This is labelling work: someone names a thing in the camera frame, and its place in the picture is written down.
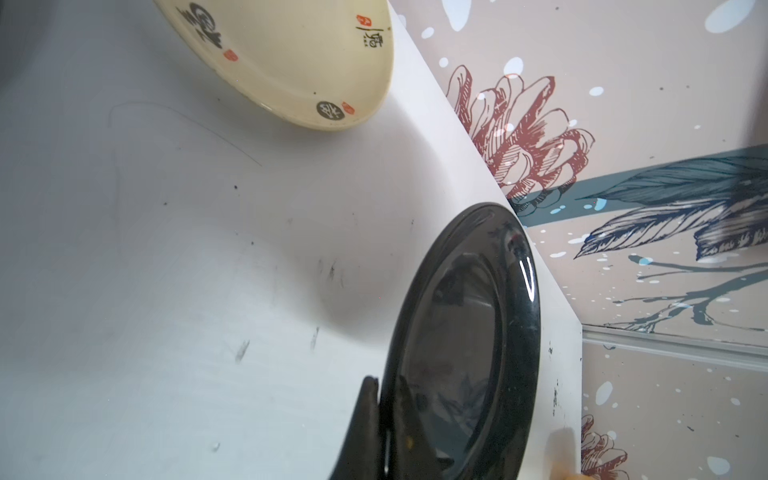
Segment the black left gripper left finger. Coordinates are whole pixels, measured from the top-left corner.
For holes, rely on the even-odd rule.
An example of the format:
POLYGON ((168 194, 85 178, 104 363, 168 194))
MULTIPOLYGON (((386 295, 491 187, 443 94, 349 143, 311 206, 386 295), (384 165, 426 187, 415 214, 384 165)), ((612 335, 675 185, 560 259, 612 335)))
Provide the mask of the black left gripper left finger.
POLYGON ((377 480, 384 475, 380 431, 379 381, 366 376, 361 384, 331 480, 377 480))

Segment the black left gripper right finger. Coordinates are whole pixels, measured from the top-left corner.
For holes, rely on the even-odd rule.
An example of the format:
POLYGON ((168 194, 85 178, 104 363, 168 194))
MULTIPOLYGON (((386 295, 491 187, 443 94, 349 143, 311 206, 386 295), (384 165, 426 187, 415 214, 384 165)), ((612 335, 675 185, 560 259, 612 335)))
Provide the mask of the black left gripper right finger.
POLYGON ((403 376, 389 378, 389 479, 443 479, 444 462, 425 432, 414 395, 403 376))

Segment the black small plate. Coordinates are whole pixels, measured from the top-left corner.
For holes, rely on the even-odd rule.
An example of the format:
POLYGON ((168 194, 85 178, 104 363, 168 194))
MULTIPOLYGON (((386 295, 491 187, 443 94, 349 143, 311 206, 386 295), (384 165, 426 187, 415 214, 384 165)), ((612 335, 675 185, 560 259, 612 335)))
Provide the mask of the black small plate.
POLYGON ((495 203, 462 211, 408 289, 382 389, 385 464, 389 378, 403 376, 443 479, 513 479, 533 423, 541 312, 531 246, 495 203))

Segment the yellow small plate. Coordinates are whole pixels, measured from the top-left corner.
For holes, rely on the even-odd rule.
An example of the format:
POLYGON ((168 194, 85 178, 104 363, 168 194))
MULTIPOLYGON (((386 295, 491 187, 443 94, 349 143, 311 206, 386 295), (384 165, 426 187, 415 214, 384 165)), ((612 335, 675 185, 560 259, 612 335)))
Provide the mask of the yellow small plate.
POLYGON ((160 1, 169 24, 254 104, 305 128, 374 116, 394 69, 386 1, 160 1))

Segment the yellow plastic bin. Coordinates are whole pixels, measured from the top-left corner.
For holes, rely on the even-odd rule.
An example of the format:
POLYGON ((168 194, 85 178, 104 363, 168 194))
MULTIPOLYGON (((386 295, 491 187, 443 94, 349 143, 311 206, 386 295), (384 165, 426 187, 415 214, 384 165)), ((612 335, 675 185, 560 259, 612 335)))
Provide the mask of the yellow plastic bin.
POLYGON ((562 467, 554 469, 550 476, 551 480, 593 480, 589 475, 581 471, 579 465, 562 467))

